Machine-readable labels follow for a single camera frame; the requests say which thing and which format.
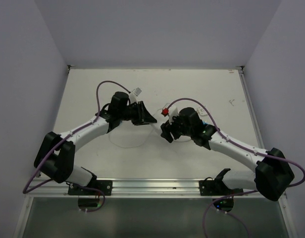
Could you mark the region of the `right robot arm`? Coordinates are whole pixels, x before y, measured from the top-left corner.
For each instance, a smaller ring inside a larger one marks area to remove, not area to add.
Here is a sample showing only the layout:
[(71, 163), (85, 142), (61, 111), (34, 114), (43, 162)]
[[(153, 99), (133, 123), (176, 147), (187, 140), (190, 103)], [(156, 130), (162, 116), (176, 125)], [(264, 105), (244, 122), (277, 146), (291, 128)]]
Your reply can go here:
[(249, 189), (277, 201), (294, 179), (279, 149), (267, 151), (235, 140), (203, 122), (191, 107), (180, 111), (176, 107), (164, 108), (161, 114), (166, 118), (160, 126), (161, 137), (169, 143), (187, 136), (199, 147), (222, 153), (248, 168), (248, 171), (225, 168), (215, 178), (200, 180), (201, 195), (231, 195)]

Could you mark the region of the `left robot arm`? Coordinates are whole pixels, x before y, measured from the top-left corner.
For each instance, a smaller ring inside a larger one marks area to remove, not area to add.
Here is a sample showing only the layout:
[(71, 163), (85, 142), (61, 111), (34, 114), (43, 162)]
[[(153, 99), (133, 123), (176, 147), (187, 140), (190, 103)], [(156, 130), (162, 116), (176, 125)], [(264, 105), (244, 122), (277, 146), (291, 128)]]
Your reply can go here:
[(74, 183), (85, 194), (93, 194), (97, 189), (96, 175), (75, 165), (75, 153), (92, 140), (114, 130), (123, 121), (130, 121), (135, 126), (157, 122), (144, 102), (137, 101), (135, 95), (116, 92), (110, 103), (86, 123), (61, 134), (48, 133), (38, 151), (34, 167), (57, 183)]

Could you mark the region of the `white adapter plug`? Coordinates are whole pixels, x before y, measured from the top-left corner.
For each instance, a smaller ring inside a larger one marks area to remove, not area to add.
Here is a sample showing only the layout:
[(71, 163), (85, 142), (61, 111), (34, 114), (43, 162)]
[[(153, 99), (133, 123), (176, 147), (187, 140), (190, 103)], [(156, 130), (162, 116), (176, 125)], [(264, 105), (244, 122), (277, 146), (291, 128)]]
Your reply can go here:
[(200, 117), (207, 117), (208, 116), (207, 111), (202, 107), (197, 107), (196, 111), (197, 111), (197, 113)]

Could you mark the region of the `white cube power socket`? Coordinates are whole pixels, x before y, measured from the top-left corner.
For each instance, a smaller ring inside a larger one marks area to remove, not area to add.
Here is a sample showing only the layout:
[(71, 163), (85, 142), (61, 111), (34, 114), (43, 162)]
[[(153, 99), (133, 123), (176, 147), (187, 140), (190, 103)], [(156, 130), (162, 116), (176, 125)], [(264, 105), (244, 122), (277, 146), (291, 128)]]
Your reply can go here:
[(152, 123), (151, 124), (152, 128), (157, 133), (157, 135), (161, 135), (162, 134), (162, 129), (161, 129), (161, 125), (162, 124), (163, 124), (162, 122), (157, 122), (157, 123)]

